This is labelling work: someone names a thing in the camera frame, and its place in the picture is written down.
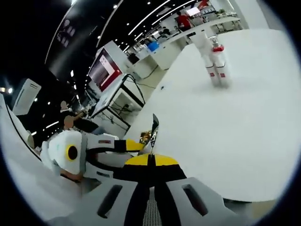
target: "red shirt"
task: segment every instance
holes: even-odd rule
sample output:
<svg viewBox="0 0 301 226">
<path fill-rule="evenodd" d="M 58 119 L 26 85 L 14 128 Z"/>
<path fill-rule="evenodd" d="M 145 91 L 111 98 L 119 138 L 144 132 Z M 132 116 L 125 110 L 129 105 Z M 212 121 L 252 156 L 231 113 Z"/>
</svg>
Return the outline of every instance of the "red shirt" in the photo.
<svg viewBox="0 0 301 226">
<path fill-rule="evenodd" d="M 188 20 L 188 16 L 186 15 L 180 15 L 177 18 L 178 24 L 183 24 L 184 27 L 191 27 L 189 20 Z"/>
</svg>

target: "blue object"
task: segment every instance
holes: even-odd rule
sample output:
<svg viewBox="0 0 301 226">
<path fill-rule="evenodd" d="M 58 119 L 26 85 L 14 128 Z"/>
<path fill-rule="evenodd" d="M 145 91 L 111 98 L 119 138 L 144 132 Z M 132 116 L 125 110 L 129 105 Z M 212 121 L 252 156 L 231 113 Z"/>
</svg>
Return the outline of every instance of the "blue object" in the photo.
<svg viewBox="0 0 301 226">
<path fill-rule="evenodd" d="M 149 48 L 149 50 L 151 52 L 155 51 L 156 49 L 159 48 L 159 44 L 155 41 L 151 42 L 150 44 L 148 44 L 147 48 Z"/>
</svg>

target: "person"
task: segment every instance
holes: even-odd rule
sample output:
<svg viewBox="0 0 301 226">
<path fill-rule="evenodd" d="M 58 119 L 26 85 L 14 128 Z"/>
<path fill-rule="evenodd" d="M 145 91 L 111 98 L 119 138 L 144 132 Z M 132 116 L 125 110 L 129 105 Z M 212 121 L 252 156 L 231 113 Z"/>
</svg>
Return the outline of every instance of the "person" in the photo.
<svg viewBox="0 0 301 226">
<path fill-rule="evenodd" d="M 163 33 L 167 35 L 171 35 L 170 30 L 166 27 L 163 27 Z"/>
<path fill-rule="evenodd" d="M 61 102 L 61 111 L 60 111 L 60 124 L 63 126 L 63 129 L 71 129 L 74 127 L 78 128 L 87 133 L 93 133 L 96 129 L 99 129 L 99 126 L 89 120 L 82 119 L 84 112 L 74 113 L 72 109 L 67 108 L 68 105 L 65 101 Z"/>
<path fill-rule="evenodd" d="M 184 32 L 191 28 L 189 18 L 186 15 L 182 15 L 181 12 L 177 12 L 178 17 L 176 18 L 179 29 Z"/>
</svg>

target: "cable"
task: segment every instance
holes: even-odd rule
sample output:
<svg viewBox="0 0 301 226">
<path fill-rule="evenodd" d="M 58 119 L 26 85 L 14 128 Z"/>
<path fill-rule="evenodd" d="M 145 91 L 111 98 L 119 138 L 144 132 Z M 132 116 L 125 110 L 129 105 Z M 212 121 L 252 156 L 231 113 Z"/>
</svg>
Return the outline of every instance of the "cable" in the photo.
<svg viewBox="0 0 301 226">
<path fill-rule="evenodd" d="M 122 108 L 122 106 L 120 106 L 119 104 L 117 104 L 116 102 L 113 102 L 115 105 L 117 105 L 118 107 Z"/>
<path fill-rule="evenodd" d="M 120 114 L 121 112 L 133 112 L 133 111 L 130 111 L 130 110 L 128 110 L 128 109 L 122 109 L 122 108 L 119 109 L 119 108 L 115 108 L 115 107 L 112 107 L 112 106 L 110 106 L 110 108 L 113 109 L 113 110 L 115 110 L 116 112 L 117 112 L 117 111 L 120 111 L 119 114 Z"/>
<path fill-rule="evenodd" d="M 144 96 L 143 96 L 143 94 L 141 92 L 141 89 L 139 88 L 139 86 L 136 83 L 136 79 L 131 74 L 128 74 L 128 77 L 131 78 L 133 80 L 133 82 L 135 83 L 135 85 L 136 85 L 136 87 L 137 87 L 137 89 L 138 89 L 138 91 L 139 91 L 139 93 L 140 93 L 140 95 L 142 97 L 143 103 L 145 104 Z"/>
<path fill-rule="evenodd" d="M 146 76 L 145 78 L 143 78 L 143 79 L 147 79 L 148 77 L 150 77 L 158 67 L 159 67 L 159 65 L 157 65 L 157 66 L 154 68 L 154 70 L 152 70 L 151 73 L 150 73 L 148 76 Z"/>
<path fill-rule="evenodd" d="M 112 124 L 116 124 L 117 126 L 119 126 L 120 128 L 124 129 L 125 131 L 127 131 L 127 129 L 123 128 L 122 126 L 120 126 L 119 124 L 117 124 L 116 122 L 113 121 L 113 119 L 111 119 L 108 115 L 106 115 L 105 113 L 102 112 L 102 114 L 107 117 L 109 119 L 109 121 L 112 123 Z"/>
<path fill-rule="evenodd" d="M 156 87 L 153 87 L 153 86 L 149 86 L 149 85 L 145 85 L 145 84 L 141 84 L 141 83 L 138 83 L 136 82 L 138 85 L 141 85 L 141 86 L 146 86 L 146 87 L 149 87 L 149 88 L 152 88 L 152 89 L 155 89 Z"/>
</svg>

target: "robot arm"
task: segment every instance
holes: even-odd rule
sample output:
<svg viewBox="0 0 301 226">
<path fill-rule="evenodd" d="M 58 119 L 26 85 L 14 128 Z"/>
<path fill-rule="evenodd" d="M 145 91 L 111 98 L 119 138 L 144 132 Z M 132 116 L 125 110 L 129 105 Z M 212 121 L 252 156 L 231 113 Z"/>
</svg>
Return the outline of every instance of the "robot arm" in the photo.
<svg viewBox="0 0 301 226">
<path fill-rule="evenodd" d="M 130 139 L 119 140 L 118 137 L 110 134 L 85 134 L 85 136 L 87 137 L 88 152 L 136 153 L 144 148 L 144 144 L 136 143 Z"/>
</svg>

